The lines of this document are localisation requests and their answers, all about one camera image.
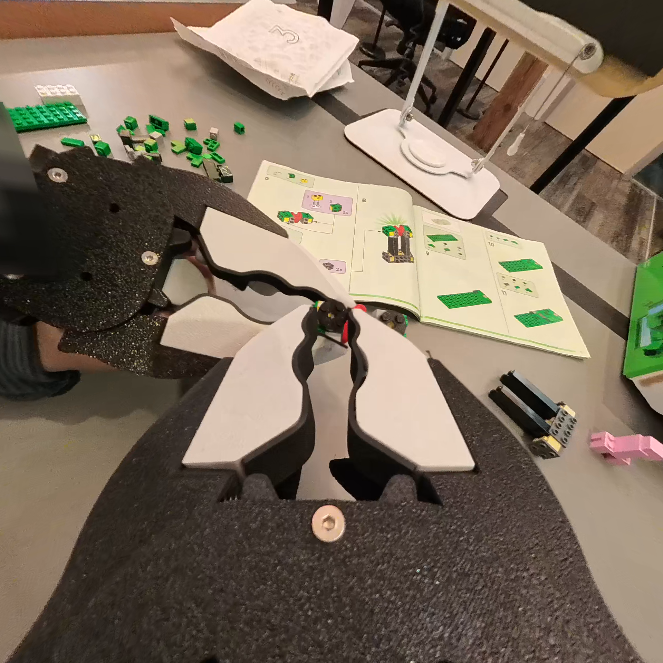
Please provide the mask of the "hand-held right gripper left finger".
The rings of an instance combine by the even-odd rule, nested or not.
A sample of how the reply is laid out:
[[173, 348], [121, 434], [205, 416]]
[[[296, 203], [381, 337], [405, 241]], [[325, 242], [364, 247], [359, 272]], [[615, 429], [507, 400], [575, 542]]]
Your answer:
[[295, 499], [316, 443], [308, 377], [317, 313], [302, 305], [260, 332], [233, 358], [182, 458], [191, 471], [227, 471], [242, 484], [266, 476]]

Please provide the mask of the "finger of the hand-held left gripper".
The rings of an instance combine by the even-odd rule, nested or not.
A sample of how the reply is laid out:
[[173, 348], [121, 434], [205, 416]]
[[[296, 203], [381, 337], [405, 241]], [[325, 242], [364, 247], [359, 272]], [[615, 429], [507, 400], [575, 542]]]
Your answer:
[[216, 359], [234, 357], [287, 314], [288, 310], [245, 311], [227, 298], [200, 294], [168, 316], [161, 346]]
[[287, 236], [207, 207], [198, 242], [211, 272], [237, 287], [260, 282], [287, 296], [355, 307], [342, 283]]

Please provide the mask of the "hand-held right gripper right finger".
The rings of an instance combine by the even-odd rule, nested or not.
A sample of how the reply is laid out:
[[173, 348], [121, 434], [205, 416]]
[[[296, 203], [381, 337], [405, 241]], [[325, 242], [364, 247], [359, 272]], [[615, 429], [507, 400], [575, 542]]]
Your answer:
[[367, 312], [347, 317], [352, 390], [347, 458], [330, 462], [335, 480], [355, 499], [378, 499], [397, 476], [415, 497], [437, 499], [432, 477], [471, 473], [475, 459], [427, 356]]

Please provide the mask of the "green red toy brick assembly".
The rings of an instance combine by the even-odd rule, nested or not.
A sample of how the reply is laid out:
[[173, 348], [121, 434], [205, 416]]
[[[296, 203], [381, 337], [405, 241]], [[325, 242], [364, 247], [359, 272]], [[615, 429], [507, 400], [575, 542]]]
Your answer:
[[[316, 309], [316, 315], [317, 315], [317, 307], [318, 303], [322, 302], [325, 300], [319, 300], [314, 303], [314, 308]], [[358, 303], [353, 306], [354, 310], [361, 310], [364, 311], [365, 313], [369, 314], [370, 316], [376, 318], [378, 321], [380, 321], [382, 324], [385, 324], [387, 327], [391, 328], [398, 334], [402, 336], [406, 336], [406, 331], [407, 327], [409, 325], [409, 319], [406, 314], [403, 314], [400, 311], [395, 311], [395, 310], [382, 310], [382, 309], [375, 309], [372, 311], [369, 311], [368, 307], [363, 304], [363, 303]], [[330, 341], [333, 344], [339, 345], [340, 347], [343, 347], [344, 349], [347, 349], [349, 347], [349, 323], [348, 321], [346, 322], [343, 330], [341, 333], [331, 333], [323, 330], [321, 327], [317, 326], [317, 334], [319, 337], [322, 339], [326, 339], [327, 341]]]

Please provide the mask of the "small black brick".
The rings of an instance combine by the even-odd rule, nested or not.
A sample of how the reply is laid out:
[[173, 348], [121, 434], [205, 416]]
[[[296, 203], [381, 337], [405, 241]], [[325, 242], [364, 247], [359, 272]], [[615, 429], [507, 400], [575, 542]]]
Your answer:
[[318, 326], [331, 333], [341, 333], [347, 322], [347, 308], [336, 300], [318, 303]]

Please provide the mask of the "person's left forearm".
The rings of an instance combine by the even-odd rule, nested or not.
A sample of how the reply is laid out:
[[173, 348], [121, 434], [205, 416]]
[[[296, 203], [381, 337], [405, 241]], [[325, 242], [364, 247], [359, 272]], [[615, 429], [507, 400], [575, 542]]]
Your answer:
[[49, 372], [40, 362], [31, 326], [1, 320], [1, 397], [27, 402], [67, 393], [80, 380], [78, 371]]

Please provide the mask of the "person's left hand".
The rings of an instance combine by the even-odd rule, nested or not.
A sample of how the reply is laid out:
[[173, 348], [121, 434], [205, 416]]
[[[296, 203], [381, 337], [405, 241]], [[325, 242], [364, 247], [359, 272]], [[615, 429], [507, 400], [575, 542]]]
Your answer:
[[46, 372], [82, 371], [80, 357], [60, 351], [59, 344], [64, 331], [39, 321], [35, 335], [42, 368]]

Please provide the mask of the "pile of small green bricks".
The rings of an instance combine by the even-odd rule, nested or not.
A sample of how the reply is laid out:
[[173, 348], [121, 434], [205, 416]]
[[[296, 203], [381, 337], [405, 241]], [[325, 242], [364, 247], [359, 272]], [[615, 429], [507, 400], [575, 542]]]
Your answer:
[[[75, 127], [85, 124], [86, 120], [81, 117], [80, 121], [51, 121], [41, 128], [61, 128]], [[192, 118], [184, 120], [184, 128], [187, 132], [197, 131], [197, 123]], [[243, 135], [244, 125], [235, 123], [233, 128], [238, 134]], [[163, 163], [163, 153], [160, 141], [166, 141], [167, 134], [170, 131], [169, 122], [155, 115], [148, 116], [148, 123], [145, 125], [145, 132], [139, 132], [139, 124], [134, 116], [127, 116], [121, 125], [116, 127], [115, 131], [120, 138], [123, 149], [130, 161], [136, 161], [138, 158], [144, 158], [147, 161], [158, 164]], [[89, 141], [93, 153], [102, 158], [112, 157], [112, 148], [107, 141], [104, 141], [99, 135], [89, 135]], [[74, 137], [63, 136], [60, 138], [62, 146], [67, 148], [85, 147], [85, 140]], [[193, 135], [186, 135], [184, 139], [178, 140], [170, 138], [168, 145], [165, 145], [172, 154], [176, 156], [185, 155], [190, 166], [195, 169], [204, 170], [208, 178], [222, 184], [232, 184], [234, 175], [228, 166], [226, 159], [220, 155], [220, 142], [218, 141], [218, 130], [211, 128], [202, 142]]]

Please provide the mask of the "green studded plate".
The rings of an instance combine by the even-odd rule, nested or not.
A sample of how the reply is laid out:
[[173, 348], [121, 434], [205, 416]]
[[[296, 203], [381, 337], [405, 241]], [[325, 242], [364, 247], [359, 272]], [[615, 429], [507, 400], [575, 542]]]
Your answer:
[[87, 124], [87, 117], [71, 102], [7, 109], [17, 133]]

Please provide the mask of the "black toy brick legs assembly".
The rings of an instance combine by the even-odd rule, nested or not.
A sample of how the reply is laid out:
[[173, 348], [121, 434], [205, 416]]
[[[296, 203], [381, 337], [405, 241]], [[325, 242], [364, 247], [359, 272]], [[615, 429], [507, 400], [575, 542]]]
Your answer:
[[517, 371], [503, 374], [500, 383], [488, 396], [526, 434], [532, 455], [559, 458], [576, 429], [575, 411], [564, 402], [553, 402]]

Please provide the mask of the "toy brick instruction booklet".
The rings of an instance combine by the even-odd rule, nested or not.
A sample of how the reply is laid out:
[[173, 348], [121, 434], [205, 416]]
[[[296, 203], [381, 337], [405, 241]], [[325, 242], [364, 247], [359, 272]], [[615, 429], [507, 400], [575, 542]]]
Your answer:
[[415, 205], [400, 188], [262, 161], [248, 201], [360, 303], [588, 359], [542, 243]]

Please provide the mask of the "white studded brick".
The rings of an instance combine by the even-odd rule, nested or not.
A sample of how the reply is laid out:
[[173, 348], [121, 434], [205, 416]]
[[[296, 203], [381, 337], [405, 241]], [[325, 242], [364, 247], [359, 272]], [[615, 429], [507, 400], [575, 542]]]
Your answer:
[[79, 107], [84, 104], [78, 90], [71, 84], [37, 85], [35, 91], [41, 105], [73, 104]]

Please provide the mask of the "white lamp base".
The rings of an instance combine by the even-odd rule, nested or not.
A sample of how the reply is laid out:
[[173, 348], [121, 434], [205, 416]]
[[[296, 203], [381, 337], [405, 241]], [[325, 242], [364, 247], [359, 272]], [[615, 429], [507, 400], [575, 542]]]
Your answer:
[[499, 189], [488, 163], [540, 82], [524, 97], [485, 156], [471, 159], [414, 118], [414, 104], [451, 5], [503, 31], [527, 53], [596, 94], [621, 101], [662, 85], [662, 2], [438, 1], [402, 110], [384, 109], [345, 127], [345, 138], [431, 202], [471, 220]]

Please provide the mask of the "white numbered paper bag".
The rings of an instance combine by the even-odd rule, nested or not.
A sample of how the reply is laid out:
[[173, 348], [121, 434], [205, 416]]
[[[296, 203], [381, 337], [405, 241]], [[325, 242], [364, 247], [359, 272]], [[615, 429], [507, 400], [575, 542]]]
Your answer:
[[211, 27], [171, 21], [181, 39], [277, 99], [313, 97], [353, 83], [349, 57], [358, 38], [285, 4], [250, 1]]

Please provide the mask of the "pink toy brick pig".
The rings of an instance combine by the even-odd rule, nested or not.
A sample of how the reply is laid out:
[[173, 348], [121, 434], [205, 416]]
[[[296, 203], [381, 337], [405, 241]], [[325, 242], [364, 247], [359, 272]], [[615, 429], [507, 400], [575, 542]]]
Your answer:
[[662, 462], [662, 443], [650, 435], [596, 432], [590, 436], [589, 446], [611, 465], [630, 465], [634, 459]]

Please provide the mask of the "green toy set box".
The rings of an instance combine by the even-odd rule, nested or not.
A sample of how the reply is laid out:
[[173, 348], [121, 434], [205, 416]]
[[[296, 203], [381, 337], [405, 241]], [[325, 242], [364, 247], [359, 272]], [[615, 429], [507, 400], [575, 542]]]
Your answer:
[[623, 375], [662, 414], [662, 253], [636, 268]]

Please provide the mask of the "black office chair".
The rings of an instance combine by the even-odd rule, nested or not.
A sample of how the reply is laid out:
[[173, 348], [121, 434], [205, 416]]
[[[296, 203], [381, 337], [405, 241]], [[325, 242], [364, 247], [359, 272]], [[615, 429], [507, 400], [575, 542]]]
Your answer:
[[[385, 87], [395, 84], [410, 84], [416, 72], [416, 49], [424, 46], [435, 16], [436, 1], [381, 1], [383, 12], [394, 21], [402, 32], [401, 41], [396, 46], [396, 56], [361, 60], [360, 69], [390, 71], [391, 75], [383, 82]], [[476, 26], [476, 19], [450, 4], [445, 13], [435, 45], [444, 50], [457, 50], [470, 38]]]

